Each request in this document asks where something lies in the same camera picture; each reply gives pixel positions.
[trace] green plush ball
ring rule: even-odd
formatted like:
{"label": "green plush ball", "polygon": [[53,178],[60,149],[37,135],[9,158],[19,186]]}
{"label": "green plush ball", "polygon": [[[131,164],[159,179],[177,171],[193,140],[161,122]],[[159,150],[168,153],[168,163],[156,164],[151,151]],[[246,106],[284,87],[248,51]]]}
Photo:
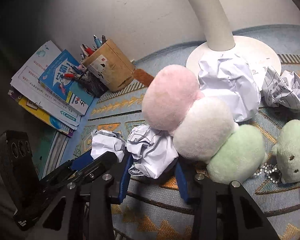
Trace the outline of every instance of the green plush ball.
{"label": "green plush ball", "polygon": [[277,157],[283,183],[300,181],[299,120],[291,120],[281,129],[277,143],[272,148],[272,154]]}
{"label": "green plush ball", "polygon": [[267,154],[260,130],[252,125],[241,125],[207,165],[210,178],[229,184],[233,180],[244,182],[265,162]]}

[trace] brown furry object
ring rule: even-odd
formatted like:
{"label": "brown furry object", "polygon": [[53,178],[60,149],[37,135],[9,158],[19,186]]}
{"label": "brown furry object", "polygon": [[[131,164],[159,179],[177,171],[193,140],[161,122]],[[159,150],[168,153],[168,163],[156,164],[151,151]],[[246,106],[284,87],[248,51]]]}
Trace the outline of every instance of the brown furry object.
{"label": "brown furry object", "polygon": [[153,81],[154,77],[148,74],[143,69],[137,68],[133,72],[134,79],[138,80],[141,84],[145,85],[146,87],[150,86],[151,82]]}

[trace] white round lamp base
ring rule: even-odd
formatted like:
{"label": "white round lamp base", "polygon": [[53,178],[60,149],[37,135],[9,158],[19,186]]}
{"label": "white round lamp base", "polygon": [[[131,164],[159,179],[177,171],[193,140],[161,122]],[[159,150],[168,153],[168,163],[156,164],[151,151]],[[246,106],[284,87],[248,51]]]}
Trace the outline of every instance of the white round lamp base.
{"label": "white round lamp base", "polygon": [[[227,50],[243,57],[249,64],[249,68],[253,69],[258,66],[272,66],[277,73],[281,74],[281,62],[278,55],[268,45],[262,41],[246,36],[234,36],[235,46]],[[186,63],[186,67],[198,76],[200,69],[199,60],[203,54],[210,53],[220,55],[220,51],[209,49],[207,42],[201,44],[192,51]]]}

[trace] silver bolt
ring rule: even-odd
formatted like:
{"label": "silver bolt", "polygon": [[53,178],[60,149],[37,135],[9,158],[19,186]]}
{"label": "silver bolt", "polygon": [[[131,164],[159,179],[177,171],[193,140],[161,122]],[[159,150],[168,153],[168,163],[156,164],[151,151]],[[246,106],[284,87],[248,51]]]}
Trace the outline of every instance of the silver bolt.
{"label": "silver bolt", "polygon": [[240,184],[240,182],[234,180],[234,181],[231,182],[231,185],[232,185],[233,187],[240,187],[241,184]]}
{"label": "silver bolt", "polygon": [[195,177],[197,180],[202,180],[202,179],[204,179],[204,175],[201,174],[201,173],[197,173],[194,177]]}
{"label": "silver bolt", "polygon": [[112,176],[111,176],[111,174],[109,174],[109,173],[106,173],[106,174],[103,174],[102,175],[102,179],[103,180],[109,180],[109,179],[111,179],[112,178]]}
{"label": "silver bolt", "polygon": [[68,189],[73,189],[73,188],[75,188],[75,183],[74,183],[74,182],[69,182],[69,183],[67,184],[67,188],[68,188]]}

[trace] bamboo pen holder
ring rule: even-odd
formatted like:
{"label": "bamboo pen holder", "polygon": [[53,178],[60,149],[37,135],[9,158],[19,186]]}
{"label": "bamboo pen holder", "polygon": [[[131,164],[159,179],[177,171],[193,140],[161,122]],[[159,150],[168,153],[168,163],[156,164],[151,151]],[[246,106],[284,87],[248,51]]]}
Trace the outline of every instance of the bamboo pen holder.
{"label": "bamboo pen holder", "polygon": [[111,39],[82,61],[82,64],[111,92],[118,92],[133,81],[135,66]]}

